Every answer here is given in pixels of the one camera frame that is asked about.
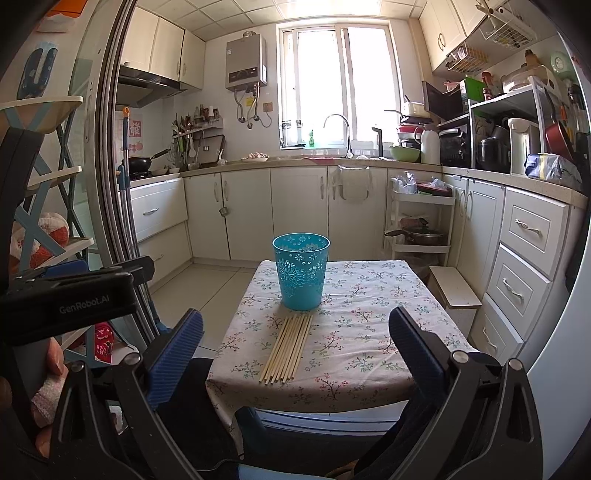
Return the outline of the person's left hand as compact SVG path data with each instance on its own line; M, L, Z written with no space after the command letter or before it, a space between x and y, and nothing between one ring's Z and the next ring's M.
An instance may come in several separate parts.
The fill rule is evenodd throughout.
M49 456L52 426L68 376L55 338L1 351L1 459Z

